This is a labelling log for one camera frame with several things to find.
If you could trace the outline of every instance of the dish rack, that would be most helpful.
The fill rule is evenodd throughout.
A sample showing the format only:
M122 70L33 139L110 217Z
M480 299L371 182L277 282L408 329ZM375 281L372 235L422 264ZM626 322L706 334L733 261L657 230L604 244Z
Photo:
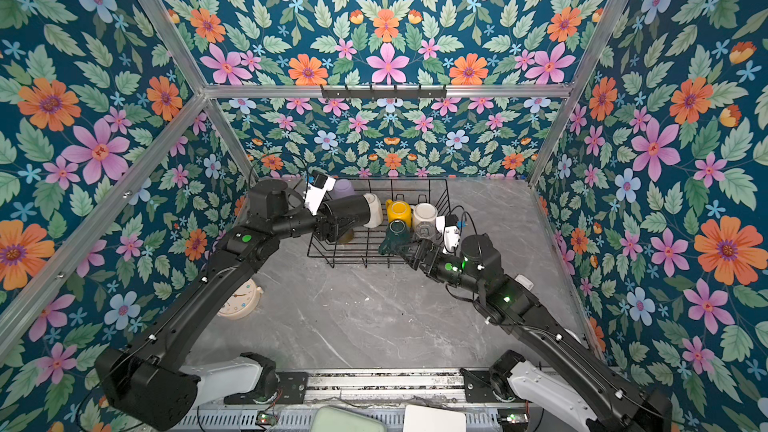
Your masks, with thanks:
M318 240L314 235L306 256L324 258L328 265L336 264L405 264L398 255L380 255L379 245L386 236L386 201L402 200L411 206L428 202L437 209L438 216L444 216L451 210L451 197L448 194L448 180L445 178L348 178L355 191L362 194L376 194L382 204L383 223L375 228L355 227L355 237L347 244L331 244Z

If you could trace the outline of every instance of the floral wallpaper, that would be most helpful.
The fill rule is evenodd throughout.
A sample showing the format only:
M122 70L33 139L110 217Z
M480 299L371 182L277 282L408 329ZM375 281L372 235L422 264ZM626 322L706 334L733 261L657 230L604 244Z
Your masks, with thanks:
M606 0L164 1L212 84L479 85L569 81Z
M546 97L222 102L262 176L312 167L358 177L525 178L559 106Z
M201 113L5 359L0 430L75 431L76 420L90 432L135 425L97 387L96 357L126 344L195 280L242 205L238 176ZM22 226L5 220L0 231Z
M136 0L0 0L0 309L189 90Z
M764 0L630 0L538 184L612 365L673 430L768 428Z

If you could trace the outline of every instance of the flower center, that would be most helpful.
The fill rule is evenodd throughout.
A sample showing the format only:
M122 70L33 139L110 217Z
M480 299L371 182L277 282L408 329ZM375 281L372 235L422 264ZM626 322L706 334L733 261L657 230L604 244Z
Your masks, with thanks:
M62 108L62 100L56 96L48 96L40 101L40 108L45 113L56 113Z
M739 256L739 249L731 240L724 240L720 244L717 244L717 251L720 253L720 256L728 262L735 261Z
M0 252L0 263L15 265L26 257L27 251L21 245L9 245Z
M99 144L91 152L91 156L96 160L104 160L109 155L109 147L106 144Z

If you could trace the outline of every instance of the alarm clock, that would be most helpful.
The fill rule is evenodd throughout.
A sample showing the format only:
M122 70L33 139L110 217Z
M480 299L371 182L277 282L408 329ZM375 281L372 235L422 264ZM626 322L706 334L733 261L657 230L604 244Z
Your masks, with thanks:
M237 320L254 311L264 290L252 278L245 281L221 306L216 315Z

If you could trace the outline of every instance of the pink flower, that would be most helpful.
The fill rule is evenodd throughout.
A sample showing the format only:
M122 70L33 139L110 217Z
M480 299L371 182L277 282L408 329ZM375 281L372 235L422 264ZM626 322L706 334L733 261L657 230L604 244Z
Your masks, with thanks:
M205 126L205 121L208 119L208 116L205 115L205 112L200 112L197 114L197 117L194 118L194 122L192 124L192 132L197 136L200 134L200 132L205 132L208 130L208 128Z
M360 117L360 114L358 113L354 119L350 119L350 130L354 130L358 133L360 133L361 130L368 130L367 123L368 121Z
M88 254L88 256L84 258L82 262L80 262L80 265L78 265L78 275L85 277L85 275L91 270L91 265L95 265L96 267L104 265L104 256L102 254L97 254L96 252L103 251L104 247L106 246L107 241L103 240L102 238L94 243L94 246L91 249L91 253Z
M57 342L51 349L51 357L43 357L37 361L37 366L41 369L37 385L42 384L49 377L53 384L61 382L64 371L74 368L78 364L77 359L70 358L77 350L77 345L70 345L67 350L64 350L62 343Z
M323 112L333 112L336 117L341 115L342 110L350 109L350 104L344 103L344 99L320 99L320 103L326 104L322 108Z
M429 57L437 57L437 52L440 50L440 46L435 43L435 39L429 39L429 42L422 40L422 48L418 50L418 53L424 55L424 60Z
M118 111L114 107L109 108L109 115L104 116L104 120L112 124L109 128L110 131L117 132L119 130L121 134L125 134L128 131L126 127L130 127L134 124L125 118L125 110L120 109Z
M565 268L568 270L568 273L571 275L576 275L576 269L574 268L574 265L571 264L571 261L576 256L576 252L569 250L568 247L565 245L564 240L555 239L554 241L560 247L560 255L563 258L563 263L565 264Z
M638 242L640 241L639 235L632 235L629 233L628 230L624 231L624 236L626 238L622 238L619 240L619 243L624 246L624 250L622 251L622 255L629 255L632 260L635 260L638 258L638 252L642 252L643 248L638 245Z
M597 129L594 126L589 127L589 136L584 138L584 143L587 144L587 155L592 154L597 157L600 154L600 147L605 144L605 138L600 137L601 135L603 135L602 126Z
M182 166L172 167L170 170L173 171L173 176L170 178L170 180L176 184L176 187L182 188L190 183L189 179L187 178L190 173L188 170L184 170Z
M704 160L696 160L696 168L700 170L694 174L696 180L704 180L704 184L707 188L712 185L712 179L714 178L718 182L725 180L725 174L720 170L725 167L728 161L724 158L715 160L715 152L710 152L706 156L706 162Z
M531 67L531 69L525 73L525 76L529 79L538 77L536 83L548 83L550 79L552 82L562 82L565 80L565 74L561 70L563 67L570 66L576 60L574 56L565 56L565 42L557 44L552 49L552 54L549 55L542 50L536 52L534 59L540 66Z
M336 52L339 53L339 58L347 58L352 60L352 54L357 53L357 49L352 47L352 41L348 40L344 42L344 39L339 39L339 44L336 46Z
M123 260L127 262L130 260L131 255L133 255L134 257L139 256L139 247L141 247L141 245L144 244L144 241L139 240L138 236L136 234L133 234L129 237L126 237L125 235L120 237L120 243L122 245L118 247L118 250L116 252L118 254L122 254Z
M240 79L250 79L253 77L253 74L242 67L238 67L241 64L240 53L230 52L224 58L224 52L213 43L208 45L208 52L213 57L203 56L200 58L200 62L206 67L216 69L216 72L214 72L214 81L216 83L229 81L230 84L238 86L242 84Z
M448 112L456 112L458 110L458 107L456 107L456 104L459 103L461 99L458 97L446 97L443 100L440 100L439 102L435 102L432 104L432 110L439 110L440 116L445 117Z
M67 164L67 161L59 156L56 158L56 163L50 162L43 164L43 168L50 172L45 181L49 184L58 182L58 186L63 190L69 188L70 182L80 182L80 177L74 174L74 171L78 169L78 164Z
M493 109L493 99L491 97L473 97L470 99L470 109L477 109L477 113L483 113L486 109Z
M414 120L413 123L416 124L416 130L426 132L427 130L434 129L435 124L432 123L432 120L434 120L432 117L427 119L427 116L422 114L422 116Z
M255 70L261 70L261 57L255 56L250 50L247 53L240 52L240 65L248 66L248 70L254 72Z
M29 340L33 342L38 341L46 329L48 329L48 324L51 324L51 327L65 326L67 324L67 315L64 312L59 312L59 310L69 307L73 301L74 295L66 294L48 304L30 327Z
M634 129L632 129L632 132L638 133L638 130L642 130L643 132L645 132L645 128L646 128L645 124L648 123L649 120L650 120L650 114L648 113L647 107L643 107L640 110L635 109L634 119L629 120L629 125L634 127Z
M312 110L312 105L310 104L310 100L305 99L286 99L288 101L288 110L294 110L296 109L296 113L298 113L300 116L304 115L305 110Z
M293 127L296 127L296 123L293 121L293 117L285 117L284 114L280 114L280 116L277 117L277 123L280 124L281 129L285 129L288 132L293 130Z
M523 70L528 70L528 66L532 66L535 63L534 54L523 49L523 53L519 56L516 56L514 61L517 62L514 64L515 69L522 68Z
M688 241L679 239L673 243L672 231L669 229L664 231L662 237L664 238L663 242L658 237L650 238L650 244L653 245L656 250L661 251L653 254L650 261L654 264L661 264L663 262L664 271L667 273L667 277L672 277L674 275L675 265L681 270L688 270L690 268L688 261L685 257L680 255L688 250Z
M589 283L589 279L586 277L583 277L581 279L581 285L578 286L581 291L584 293L585 296L589 297L592 295L592 284Z
M638 152L642 152L635 158L632 164L632 169L643 170L648 166L648 177L650 180L656 182L661 176L661 164L659 160L672 166L680 161L680 154L677 153L677 149L673 147L664 147L667 144L672 143L677 138L677 131L680 130L680 126L672 124L667 126L659 135L659 122L656 119L648 121L648 128L646 134L648 138L635 137L632 139L632 147Z
M83 168L86 184L97 182L101 178L102 168L112 180L118 180L128 170L128 162L117 154L128 150L130 142L124 137L110 140L109 124L105 120L96 121L95 138L84 127L74 126L72 132L85 147L69 146L62 152L62 157L78 164L88 160Z
M502 128L504 126L504 117L502 117L502 113L499 112L495 116L488 115L486 125L490 127L491 130Z
M701 374L702 370L715 372L715 368L710 362L715 358L715 352L708 348L702 349L701 339L698 336L694 337L693 343L686 338L683 339L683 346L688 349L683 352L683 359L693 363L697 374Z
M689 318L697 321L704 317L706 330L711 334L717 332L717 321L725 325L733 325L735 323L730 312L719 307L728 302L727 292L715 291L710 296L710 286L701 278L696 282L696 290L699 292L698 294L691 289L683 291L688 302L696 304L688 309Z
M170 156L176 157L176 154L181 154L182 156L186 155L187 149L185 149L184 146L186 146L188 142L189 139L187 139L187 137L179 137L174 146L170 148Z
M594 187L594 184L598 183L598 172L600 168L595 168L592 164L584 171L584 183L590 187Z
M584 116L587 114L587 106L580 107L576 105L576 109L571 112L569 119L571 120L571 132L575 132L576 135L581 133L581 127L587 125L587 120Z
M407 66L410 59L406 56L395 57L395 47L389 42L382 45L381 53L381 59L376 56L366 59L368 65L374 69L379 69L371 76L371 82L379 83L383 82L384 79L386 79L387 85L391 85L393 80L400 83L405 82L406 74L400 69Z

